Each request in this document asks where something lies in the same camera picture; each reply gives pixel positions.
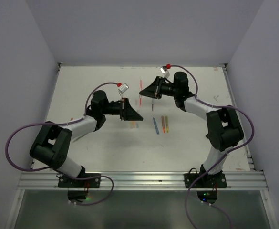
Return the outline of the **red pen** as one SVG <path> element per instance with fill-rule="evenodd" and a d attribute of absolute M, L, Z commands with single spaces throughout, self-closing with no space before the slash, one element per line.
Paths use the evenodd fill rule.
<path fill-rule="evenodd" d="M 143 81 L 142 81 L 142 79 L 140 79 L 139 92 L 142 91 L 142 86 L 143 86 Z M 142 105 L 142 95 L 139 94 L 139 107 L 141 107 L 141 105 Z"/>

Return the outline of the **orange highlighter pen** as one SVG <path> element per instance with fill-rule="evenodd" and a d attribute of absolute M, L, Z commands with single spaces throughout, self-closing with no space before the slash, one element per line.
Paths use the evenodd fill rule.
<path fill-rule="evenodd" d="M 166 128 L 165 128 L 165 117 L 162 115 L 161 116 L 161 121 L 162 121 L 162 130 L 163 133 L 166 133 Z"/>

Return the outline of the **yellow highlighter pen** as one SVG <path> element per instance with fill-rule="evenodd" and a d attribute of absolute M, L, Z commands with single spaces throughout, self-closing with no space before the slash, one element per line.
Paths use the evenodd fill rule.
<path fill-rule="evenodd" d="M 168 123 L 168 116 L 167 115 L 165 116 L 165 129 L 166 129 L 166 132 L 168 133 L 169 132 L 169 123 Z"/>

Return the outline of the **light blue highlighter pen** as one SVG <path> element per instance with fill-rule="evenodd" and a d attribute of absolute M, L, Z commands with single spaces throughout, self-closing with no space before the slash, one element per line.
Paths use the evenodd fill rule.
<path fill-rule="evenodd" d="M 153 117 L 153 124 L 154 124 L 154 127 L 155 127 L 156 134 L 159 135 L 159 129 L 158 129 L 157 122 L 156 122 L 154 117 Z"/>

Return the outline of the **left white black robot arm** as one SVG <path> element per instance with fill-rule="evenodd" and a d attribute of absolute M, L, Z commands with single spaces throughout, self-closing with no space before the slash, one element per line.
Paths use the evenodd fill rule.
<path fill-rule="evenodd" d="M 98 131 L 106 121 L 106 115 L 117 115 L 122 121 L 143 121 L 143 117 L 130 105 L 128 98 L 109 101 L 105 91 L 92 94 L 91 104 L 80 121 L 71 124 L 43 125 L 30 149 L 30 156 L 48 167 L 69 177 L 75 187 L 85 184 L 85 168 L 68 157 L 72 140 Z"/>

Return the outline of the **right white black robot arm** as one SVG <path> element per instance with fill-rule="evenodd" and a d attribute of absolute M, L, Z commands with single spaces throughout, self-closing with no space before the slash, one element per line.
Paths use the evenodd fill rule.
<path fill-rule="evenodd" d="M 204 187 L 212 186 L 216 182 L 215 174 L 222 171 L 225 162 L 222 157 L 244 138 L 236 111 L 232 106 L 213 108 L 199 102 L 190 91 L 188 77 L 184 72 L 176 72 L 173 82 L 158 76 L 139 94 L 154 99 L 161 99 L 163 95 L 171 96 L 177 108 L 207 122 L 207 138 L 211 149 L 202 164 L 199 182 Z"/>

